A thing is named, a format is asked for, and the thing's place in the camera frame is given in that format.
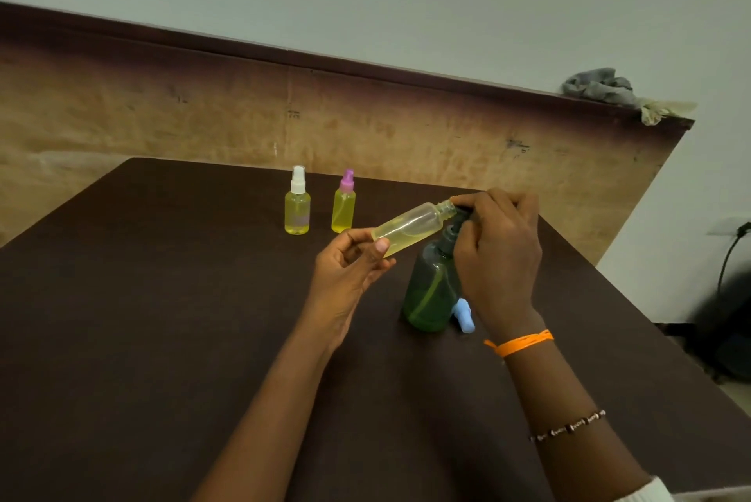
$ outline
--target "orange wristband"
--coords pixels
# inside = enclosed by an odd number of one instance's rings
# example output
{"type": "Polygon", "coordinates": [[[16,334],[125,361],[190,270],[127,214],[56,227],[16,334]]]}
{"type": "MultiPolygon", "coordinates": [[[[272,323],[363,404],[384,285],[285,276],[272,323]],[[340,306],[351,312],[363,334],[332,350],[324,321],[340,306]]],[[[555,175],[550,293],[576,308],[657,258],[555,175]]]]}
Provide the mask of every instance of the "orange wristband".
{"type": "Polygon", "coordinates": [[[529,348],[531,345],[545,342],[546,340],[553,340],[553,335],[550,330],[543,330],[539,334],[530,334],[528,336],[521,336],[521,338],[515,338],[505,344],[495,345],[490,340],[485,340],[485,345],[489,345],[496,351],[496,354],[505,358],[507,355],[511,355],[514,352],[518,352],[521,349],[529,348]]]}

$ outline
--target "person's left arm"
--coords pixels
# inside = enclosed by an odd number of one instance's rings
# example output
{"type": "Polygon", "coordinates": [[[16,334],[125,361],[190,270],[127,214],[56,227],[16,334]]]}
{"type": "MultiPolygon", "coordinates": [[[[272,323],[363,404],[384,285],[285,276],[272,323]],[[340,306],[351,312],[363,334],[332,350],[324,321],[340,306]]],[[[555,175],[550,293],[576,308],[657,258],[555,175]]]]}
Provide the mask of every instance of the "person's left arm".
{"type": "Polygon", "coordinates": [[[396,263],[383,259],[388,240],[370,232],[349,229],[316,257],[295,329],[193,502],[284,499],[324,368],[360,297],[396,263]]]}

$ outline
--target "person's left hand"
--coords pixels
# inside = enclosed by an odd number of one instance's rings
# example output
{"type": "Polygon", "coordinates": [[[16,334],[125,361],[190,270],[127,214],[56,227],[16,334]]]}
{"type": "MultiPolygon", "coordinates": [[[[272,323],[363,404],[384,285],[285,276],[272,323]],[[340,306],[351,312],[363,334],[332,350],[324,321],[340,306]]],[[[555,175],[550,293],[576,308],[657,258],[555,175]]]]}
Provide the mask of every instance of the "person's left hand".
{"type": "Polygon", "coordinates": [[[352,313],[360,297],[396,259],[384,259],[388,239],[373,242],[370,229],[347,229],[315,258],[315,270],[308,298],[298,326],[312,329],[326,338],[332,353],[347,335],[352,313]]]}

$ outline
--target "green bottle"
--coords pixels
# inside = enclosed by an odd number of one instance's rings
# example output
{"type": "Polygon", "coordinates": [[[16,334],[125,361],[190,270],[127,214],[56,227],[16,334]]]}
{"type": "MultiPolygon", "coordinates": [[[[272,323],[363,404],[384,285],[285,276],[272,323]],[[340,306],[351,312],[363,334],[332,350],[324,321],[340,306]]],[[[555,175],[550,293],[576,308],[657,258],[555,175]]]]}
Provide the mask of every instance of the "green bottle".
{"type": "Polygon", "coordinates": [[[441,237],[428,243],[415,261],[402,314],[418,330],[439,332],[445,329],[451,319],[451,308],[461,297],[454,266],[454,245],[470,213],[471,210],[457,207],[456,215],[443,229],[441,237]]]}

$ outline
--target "blue cap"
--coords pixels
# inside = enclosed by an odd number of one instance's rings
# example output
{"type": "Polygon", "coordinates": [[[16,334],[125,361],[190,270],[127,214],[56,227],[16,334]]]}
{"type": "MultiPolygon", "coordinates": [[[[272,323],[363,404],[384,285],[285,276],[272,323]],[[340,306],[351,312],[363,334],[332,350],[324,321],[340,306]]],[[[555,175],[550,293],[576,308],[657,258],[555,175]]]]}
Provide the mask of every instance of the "blue cap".
{"type": "Polygon", "coordinates": [[[460,298],[456,301],[456,304],[451,308],[451,313],[459,321],[459,327],[461,327],[464,334],[472,334],[474,332],[474,322],[472,320],[472,310],[469,309],[469,302],[460,298]]]}

